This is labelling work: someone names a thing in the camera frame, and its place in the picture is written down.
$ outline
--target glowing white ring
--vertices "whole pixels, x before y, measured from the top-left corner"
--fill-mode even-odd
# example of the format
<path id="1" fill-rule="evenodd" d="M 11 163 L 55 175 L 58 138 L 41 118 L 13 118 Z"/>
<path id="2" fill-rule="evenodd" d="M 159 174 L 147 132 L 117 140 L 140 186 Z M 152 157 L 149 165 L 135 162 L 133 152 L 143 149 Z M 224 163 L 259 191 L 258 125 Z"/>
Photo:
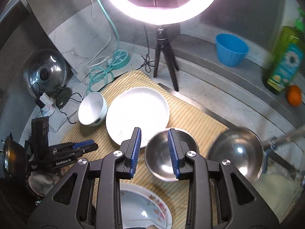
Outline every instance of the glowing white ring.
<path id="1" fill-rule="evenodd" d="M 140 7 L 128 0 L 110 0 L 131 18 L 150 24 L 166 25 L 189 20 L 206 10 L 214 0 L 190 0 L 178 8 Z"/>

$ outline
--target orange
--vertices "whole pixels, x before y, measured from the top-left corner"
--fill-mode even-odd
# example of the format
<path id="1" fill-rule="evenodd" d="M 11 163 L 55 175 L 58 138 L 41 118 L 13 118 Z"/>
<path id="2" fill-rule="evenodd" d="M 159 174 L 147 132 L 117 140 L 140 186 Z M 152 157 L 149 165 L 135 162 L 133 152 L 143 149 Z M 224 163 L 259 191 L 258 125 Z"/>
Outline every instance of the orange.
<path id="1" fill-rule="evenodd" d="M 299 106 L 302 103 L 302 92 L 300 88 L 296 85 L 291 85 L 288 88 L 286 98 L 291 106 Z"/>

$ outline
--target green bottle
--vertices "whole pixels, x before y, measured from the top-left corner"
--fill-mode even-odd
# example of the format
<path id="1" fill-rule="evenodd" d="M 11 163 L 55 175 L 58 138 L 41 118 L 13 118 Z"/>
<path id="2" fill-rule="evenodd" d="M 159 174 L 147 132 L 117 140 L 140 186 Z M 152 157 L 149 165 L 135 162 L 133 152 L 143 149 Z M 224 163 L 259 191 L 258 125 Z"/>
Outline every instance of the green bottle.
<path id="1" fill-rule="evenodd" d="M 271 67 L 264 80 L 266 88 L 272 93 L 281 93 L 293 80 L 305 56 L 305 40 L 302 17 L 305 15 L 299 8 L 300 18 L 294 27 L 285 26 L 272 53 Z"/>

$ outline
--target yellow striped placemat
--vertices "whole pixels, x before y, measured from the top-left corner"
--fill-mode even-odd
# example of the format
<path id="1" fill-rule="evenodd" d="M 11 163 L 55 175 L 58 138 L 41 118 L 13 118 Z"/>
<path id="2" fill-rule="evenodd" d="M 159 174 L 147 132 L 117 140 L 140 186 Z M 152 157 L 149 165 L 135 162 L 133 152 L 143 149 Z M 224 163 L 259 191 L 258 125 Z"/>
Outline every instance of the yellow striped placemat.
<path id="1" fill-rule="evenodd" d="M 133 87 L 150 87 L 160 92 L 168 102 L 170 120 L 167 127 L 177 127 L 188 131 L 197 141 L 200 154 L 206 157 L 208 150 L 217 136 L 227 129 L 226 126 L 203 113 L 194 106 L 176 98 L 154 83 L 141 71 L 131 71 L 102 91 L 108 105 L 111 105 L 116 96 Z M 109 137 L 105 123 L 98 127 L 86 127 L 77 123 L 63 139 L 65 142 L 81 142 L 93 139 L 99 148 L 85 154 L 88 160 L 97 160 L 119 148 Z M 165 183 L 154 177 L 145 166 L 144 151 L 139 156 L 137 171 L 132 180 L 122 180 L 141 185 L 157 194 L 168 206 L 173 217 L 173 229 L 185 228 L 188 204 L 188 181 Z M 97 187 L 93 194 L 95 202 Z"/>

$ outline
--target blue cup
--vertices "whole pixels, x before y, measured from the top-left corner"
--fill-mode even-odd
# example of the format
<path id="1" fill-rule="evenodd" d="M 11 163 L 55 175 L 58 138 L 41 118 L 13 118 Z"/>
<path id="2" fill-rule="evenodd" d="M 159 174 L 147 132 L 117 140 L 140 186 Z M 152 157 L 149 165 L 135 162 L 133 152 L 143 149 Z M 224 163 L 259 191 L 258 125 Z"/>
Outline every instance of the blue cup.
<path id="1" fill-rule="evenodd" d="M 247 44 L 234 35 L 221 33 L 216 36 L 217 57 L 226 66 L 237 66 L 248 51 Z"/>

